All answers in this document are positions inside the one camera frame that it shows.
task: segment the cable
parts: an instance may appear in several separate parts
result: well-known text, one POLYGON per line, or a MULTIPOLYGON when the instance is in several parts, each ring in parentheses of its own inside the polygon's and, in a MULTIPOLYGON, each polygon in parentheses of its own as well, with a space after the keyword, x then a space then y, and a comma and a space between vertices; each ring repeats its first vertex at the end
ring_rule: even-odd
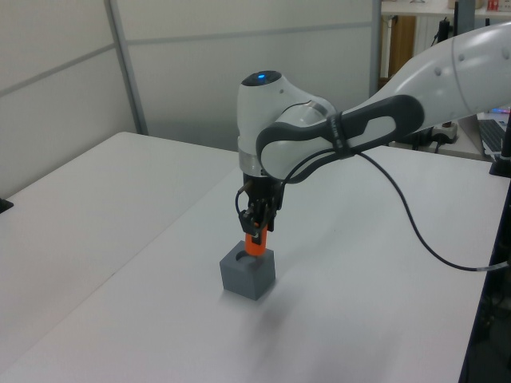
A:
POLYGON ((396 182, 394 181, 394 179, 390 176, 389 173, 386 172, 386 170, 384 168, 382 168, 376 161, 374 161, 372 158, 370 158, 368 155, 364 154, 364 153, 356 153, 358 154, 359 156, 361 156, 362 158, 366 159, 367 161, 369 161, 370 163, 372 163, 381 173, 383 173, 383 175, 390 181, 390 183, 392 184, 392 186, 394 186, 394 188, 396 189, 396 191, 398 192, 399 196, 401 197, 401 201, 403 202, 403 205, 405 206, 405 209, 406 209, 406 214, 408 215, 408 219, 410 220, 410 223, 412 224, 412 228, 414 229, 415 231, 415 234, 417 235, 418 239, 421 241, 422 245, 436 258, 438 259, 440 262, 442 263, 445 263, 447 266, 451 266, 455 269, 459 269, 459 270, 463 270, 463 271, 494 271, 494 270, 499 270, 499 269, 502 269, 504 267, 508 267, 509 264, 507 262, 503 262, 503 263, 498 263, 496 265, 492 265, 492 266, 487 266, 487 267, 465 267, 465 266, 459 266, 455 263, 452 263, 452 262, 449 262, 448 260, 442 258, 440 255, 438 255, 437 253, 434 252, 434 250, 430 247, 430 245, 428 245, 426 243, 426 241, 424 240, 424 238, 421 236, 421 233, 418 231, 417 229, 417 226, 415 225, 415 221, 414 221, 414 218, 412 217, 412 213, 410 211, 410 208, 408 207, 408 203, 406 202, 406 199, 405 199, 405 196, 402 194, 402 191, 401 189, 399 188, 399 186, 396 184, 396 182))
POLYGON ((316 152, 314 154, 311 154, 309 157, 305 158, 304 160, 301 160, 298 165, 296 165, 287 175, 286 178, 284 178, 284 181, 282 181, 282 184, 280 185, 279 194, 280 194, 280 200, 282 200, 284 195, 284 188, 286 187, 286 184, 289 182, 289 180, 292 178, 292 176, 300 169, 304 164, 309 162, 310 160, 314 159, 315 157, 319 157, 323 154, 327 153, 335 153, 334 149, 324 149, 320 150, 319 152, 316 152))
MULTIPOLYGON (((286 184, 290 181, 290 179, 292 178, 292 176, 296 173, 296 171, 298 171, 298 169, 300 169, 304 164, 306 164, 307 162, 309 162, 310 160, 314 159, 315 157, 319 157, 323 154, 327 154, 327 153, 335 153, 335 150, 334 149, 324 149, 324 150, 320 150, 319 152, 316 152, 314 154, 311 154, 309 157, 305 158, 304 160, 301 160, 290 172, 289 174, 287 174, 286 178, 284 178, 284 180, 282 181, 282 183, 280 184, 280 188, 279 188, 279 197, 280 197, 280 203, 282 203, 282 199, 283 199, 283 195, 284 195, 284 188, 286 187, 286 184)), ((245 190, 247 190, 248 186, 247 185, 244 185, 240 190, 238 190, 238 192, 236 193, 236 198, 234 200, 234 203, 236 205, 236 212, 238 213, 238 215, 240 215, 240 206, 238 204, 238 201, 240 199, 240 195, 245 192, 245 190)))

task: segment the white wall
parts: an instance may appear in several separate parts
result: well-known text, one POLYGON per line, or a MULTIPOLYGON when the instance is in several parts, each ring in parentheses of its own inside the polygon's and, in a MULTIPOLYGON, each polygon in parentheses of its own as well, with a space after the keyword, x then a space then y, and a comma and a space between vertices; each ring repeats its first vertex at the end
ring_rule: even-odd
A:
POLYGON ((135 131, 103 0, 0 0, 0 69, 2 198, 135 131))
POLYGON ((370 95, 372 1, 113 4, 151 136, 236 150, 238 85, 264 69, 338 110, 370 95))

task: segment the table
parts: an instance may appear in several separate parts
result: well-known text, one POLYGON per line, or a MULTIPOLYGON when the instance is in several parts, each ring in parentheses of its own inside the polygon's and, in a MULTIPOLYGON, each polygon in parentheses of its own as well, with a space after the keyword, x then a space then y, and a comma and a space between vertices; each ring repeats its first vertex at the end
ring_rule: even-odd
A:
POLYGON ((120 133, 0 215, 0 373, 236 167, 234 152, 120 133))
MULTIPOLYGON (((478 113, 477 118, 479 120, 495 120, 499 123, 505 125, 507 124, 507 120, 509 118, 508 114, 502 113, 478 113)), ((412 145, 410 144, 401 144, 398 142, 390 143, 390 146, 393 148, 406 148, 411 149, 412 145)), ((432 142, 427 146, 420 146, 418 148, 421 152, 434 153, 435 148, 437 147, 436 142, 432 142)), ((466 135, 465 131, 458 126, 457 139, 453 144, 443 144, 438 149, 438 154, 443 154, 446 156, 455 156, 461 158, 468 158, 471 160, 480 160, 480 161, 488 161, 491 162, 491 158, 483 156, 479 150, 475 147, 472 140, 466 135)))
MULTIPOLYGON (((367 154, 433 249, 489 261, 509 180, 481 161, 367 154)), ((240 182, 234 169, 212 186, 0 382, 457 381, 485 274, 429 255, 378 170, 354 157, 287 188, 268 239, 277 282, 257 302, 220 278, 240 182)))
MULTIPOLYGON (((447 7, 447 0, 426 0, 426 2, 382 2, 382 15, 401 16, 454 16, 454 10, 447 7)), ((475 18, 491 18, 506 21, 511 19, 511 12, 487 11, 486 4, 475 11, 475 18)))

